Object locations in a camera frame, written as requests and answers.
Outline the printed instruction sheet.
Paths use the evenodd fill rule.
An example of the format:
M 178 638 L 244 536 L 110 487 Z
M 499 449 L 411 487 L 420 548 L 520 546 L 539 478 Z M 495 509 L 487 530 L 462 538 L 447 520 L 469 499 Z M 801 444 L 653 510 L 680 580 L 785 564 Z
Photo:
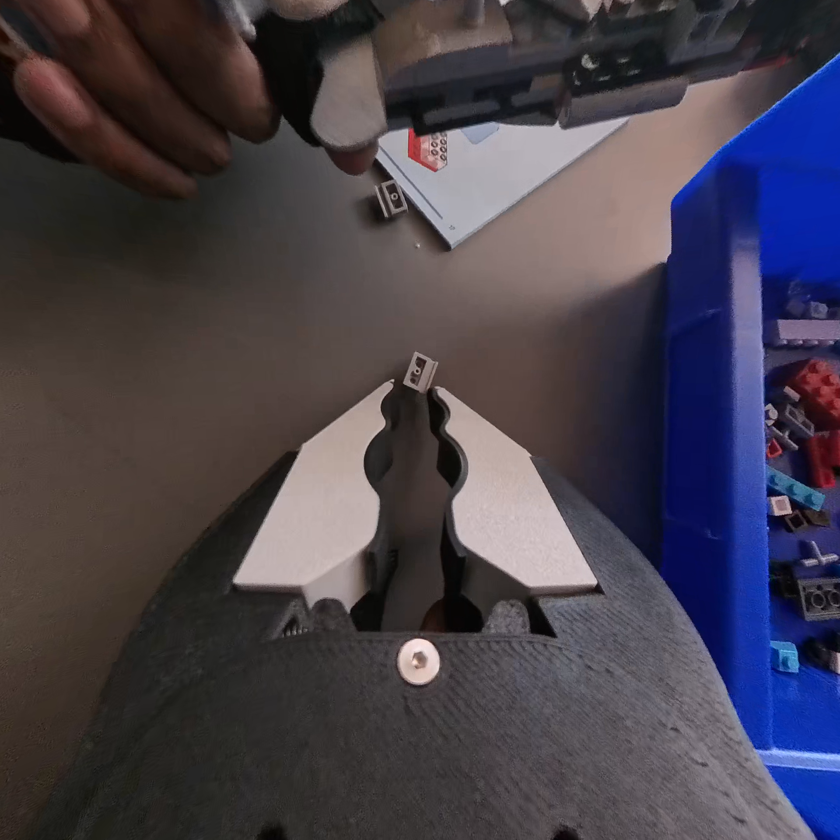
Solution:
M 453 249 L 627 121 L 574 129 L 486 122 L 427 136 L 404 129 L 380 140 L 376 161 Z

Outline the pile of toy bricks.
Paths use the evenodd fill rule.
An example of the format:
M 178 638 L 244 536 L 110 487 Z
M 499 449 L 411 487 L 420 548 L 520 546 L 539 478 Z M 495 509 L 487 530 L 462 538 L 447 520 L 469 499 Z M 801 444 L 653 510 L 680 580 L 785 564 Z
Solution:
M 838 293 L 763 294 L 771 666 L 838 679 Z

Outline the grey desk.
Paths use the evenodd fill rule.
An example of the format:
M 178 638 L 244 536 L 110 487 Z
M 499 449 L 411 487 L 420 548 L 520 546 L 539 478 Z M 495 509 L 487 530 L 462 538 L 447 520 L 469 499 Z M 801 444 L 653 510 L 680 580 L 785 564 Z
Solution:
M 657 563 L 670 204 L 804 77 L 694 87 L 451 251 L 286 125 L 182 203 L 2 143 L 2 838 L 173 564 L 414 351 Z

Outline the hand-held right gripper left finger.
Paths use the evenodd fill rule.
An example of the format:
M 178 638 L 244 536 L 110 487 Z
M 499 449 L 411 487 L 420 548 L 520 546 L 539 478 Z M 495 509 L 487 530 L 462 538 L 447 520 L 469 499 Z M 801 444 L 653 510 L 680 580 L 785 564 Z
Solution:
M 373 588 L 395 424 L 389 380 L 299 448 L 234 575 L 236 589 L 359 601 Z

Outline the person's left hand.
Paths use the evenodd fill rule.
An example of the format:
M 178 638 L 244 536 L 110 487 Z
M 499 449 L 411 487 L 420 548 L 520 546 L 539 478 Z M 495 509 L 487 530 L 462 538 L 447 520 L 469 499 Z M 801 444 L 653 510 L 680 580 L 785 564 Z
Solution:
M 2 2 L 1 137 L 186 198 L 232 137 L 307 143 L 317 29 L 343 2 Z

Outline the grey toy brick vehicle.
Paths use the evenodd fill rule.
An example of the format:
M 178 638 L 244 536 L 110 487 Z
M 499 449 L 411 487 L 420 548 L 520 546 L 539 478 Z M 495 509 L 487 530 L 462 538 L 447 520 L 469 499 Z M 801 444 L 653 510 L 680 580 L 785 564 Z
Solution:
M 680 104 L 697 83 L 785 62 L 838 2 L 411 2 L 373 32 L 389 127 L 565 129 Z

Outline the small grey toy brick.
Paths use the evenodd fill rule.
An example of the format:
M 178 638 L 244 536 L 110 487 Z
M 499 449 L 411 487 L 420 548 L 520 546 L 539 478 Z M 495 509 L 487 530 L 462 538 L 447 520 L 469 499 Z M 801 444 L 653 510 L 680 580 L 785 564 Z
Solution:
M 404 386 L 416 393 L 427 394 L 433 384 L 437 368 L 438 362 L 425 353 L 415 351 L 403 378 Z
M 407 200 L 397 180 L 390 179 L 377 184 L 374 195 L 385 221 L 393 221 L 407 213 Z

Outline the blue plastic bin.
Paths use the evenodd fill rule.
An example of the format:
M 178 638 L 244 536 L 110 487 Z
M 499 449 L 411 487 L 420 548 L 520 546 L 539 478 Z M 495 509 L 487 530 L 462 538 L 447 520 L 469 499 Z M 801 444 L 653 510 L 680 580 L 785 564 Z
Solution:
M 664 546 L 660 571 L 709 648 L 753 746 L 817 838 L 838 838 L 838 674 L 808 657 L 838 633 L 838 485 L 828 528 L 772 518 L 775 468 L 813 488 L 804 452 L 766 455 L 764 407 L 790 365 L 833 347 L 772 346 L 786 304 L 838 317 L 838 58 L 723 146 L 671 204 Z M 771 565 L 815 586 L 772 586 Z

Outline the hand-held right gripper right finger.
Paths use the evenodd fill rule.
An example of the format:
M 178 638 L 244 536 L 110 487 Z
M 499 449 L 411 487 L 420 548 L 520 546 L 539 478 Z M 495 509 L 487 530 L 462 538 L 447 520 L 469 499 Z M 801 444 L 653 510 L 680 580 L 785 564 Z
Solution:
M 598 581 L 532 456 L 445 388 L 428 395 L 448 486 L 446 595 L 582 595 Z

